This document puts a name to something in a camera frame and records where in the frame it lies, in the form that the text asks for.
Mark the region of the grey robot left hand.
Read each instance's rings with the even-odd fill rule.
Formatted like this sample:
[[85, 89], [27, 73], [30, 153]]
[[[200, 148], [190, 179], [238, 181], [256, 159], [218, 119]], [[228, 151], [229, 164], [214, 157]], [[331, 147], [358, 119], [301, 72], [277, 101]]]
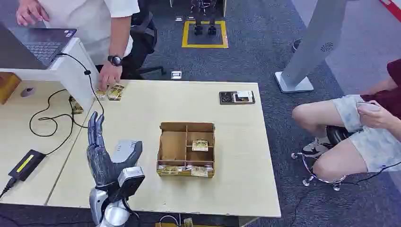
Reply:
[[125, 153], [126, 157], [119, 162], [113, 162], [105, 148], [102, 127], [104, 119], [103, 115], [98, 116], [98, 112], [94, 111], [88, 121], [87, 128], [87, 160], [98, 187], [117, 182], [123, 169], [136, 166], [143, 151], [142, 141], [132, 140], [132, 147]]

